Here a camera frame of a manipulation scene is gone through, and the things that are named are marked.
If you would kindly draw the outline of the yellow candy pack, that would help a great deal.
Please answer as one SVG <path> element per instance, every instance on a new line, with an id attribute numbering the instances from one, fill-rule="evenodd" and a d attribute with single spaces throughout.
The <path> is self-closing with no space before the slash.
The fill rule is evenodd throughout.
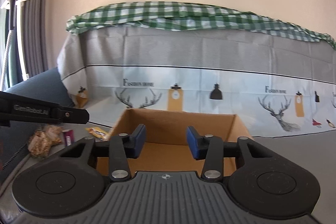
<path id="1" fill-rule="evenodd" d="M 108 141 L 110 139 L 110 133 L 99 127 L 87 127 L 86 130 L 95 138 L 101 141 Z"/>

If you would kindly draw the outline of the clear puffed grain snack bag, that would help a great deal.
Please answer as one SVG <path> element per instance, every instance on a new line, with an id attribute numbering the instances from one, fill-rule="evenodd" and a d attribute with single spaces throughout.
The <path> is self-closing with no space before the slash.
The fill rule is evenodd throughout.
<path id="1" fill-rule="evenodd" d="M 62 126 L 51 124 L 37 129 L 29 139 L 28 150 L 30 155 L 37 158 L 47 157 L 52 146 L 62 143 L 60 137 L 62 130 Z"/>

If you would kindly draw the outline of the white purple snack bar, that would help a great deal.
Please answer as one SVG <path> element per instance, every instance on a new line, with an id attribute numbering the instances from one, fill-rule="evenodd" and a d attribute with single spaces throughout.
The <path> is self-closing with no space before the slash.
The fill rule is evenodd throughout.
<path id="1" fill-rule="evenodd" d="M 62 131 L 64 144 L 66 147 L 71 146 L 75 143 L 74 131 L 72 129 L 65 129 Z"/>

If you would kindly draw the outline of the open cardboard box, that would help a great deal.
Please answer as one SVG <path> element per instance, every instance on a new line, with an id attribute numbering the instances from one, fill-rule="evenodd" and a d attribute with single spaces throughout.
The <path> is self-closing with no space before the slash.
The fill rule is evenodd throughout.
<path id="1" fill-rule="evenodd" d="M 202 114 L 149 109 L 125 110 L 111 135 L 131 134 L 139 125 L 146 126 L 146 142 L 137 159 L 129 159 L 131 173 L 137 171 L 196 171 L 203 161 L 193 159 L 186 140 L 186 130 L 193 126 L 200 135 L 212 134 L 224 141 L 236 142 L 250 137 L 248 129 L 236 114 Z"/>

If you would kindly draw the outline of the deer print grey cloth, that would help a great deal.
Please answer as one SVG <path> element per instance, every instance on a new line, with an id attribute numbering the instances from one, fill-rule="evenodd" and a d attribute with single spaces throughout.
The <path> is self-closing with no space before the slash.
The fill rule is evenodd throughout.
<path id="1" fill-rule="evenodd" d="M 58 71 L 94 124 L 125 109 L 236 114 L 253 136 L 335 129 L 335 50 L 234 30 L 107 27 L 69 35 Z"/>

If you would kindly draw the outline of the white garment steamer stand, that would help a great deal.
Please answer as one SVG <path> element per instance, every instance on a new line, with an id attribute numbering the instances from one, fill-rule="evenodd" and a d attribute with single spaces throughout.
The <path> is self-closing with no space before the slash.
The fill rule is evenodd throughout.
<path id="1" fill-rule="evenodd" d="M 22 78 L 26 81 L 29 78 L 29 74 L 26 69 L 26 62 L 23 50 L 23 6 L 26 1 L 29 0 L 5 0 L 1 5 L 1 9 L 9 11 L 9 32 L 7 34 L 5 56 L 2 65 L 1 72 L 1 92 L 5 91 L 7 71 L 9 69 L 9 51 L 13 45 L 13 34 L 16 33 L 17 48 L 19 55 L 19 65 L 21 68 Z"/>

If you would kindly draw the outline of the green checkered cloth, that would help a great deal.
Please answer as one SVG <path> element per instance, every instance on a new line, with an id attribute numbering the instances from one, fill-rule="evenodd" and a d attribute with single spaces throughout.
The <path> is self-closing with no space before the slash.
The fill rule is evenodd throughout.
<path id="1" fill-rule="evenodd" d="M 329 34 L 315 32 L 291 22 L 250 11 L 185 2 L 122 2 L 100 6 L 72 16 L 67 20 L 66 30 L 78 35 L 111 26 L 135 26 L 169 31 L 250 31 L 302 42 L 326 42 L 335 48 L 335 39 Z"/>

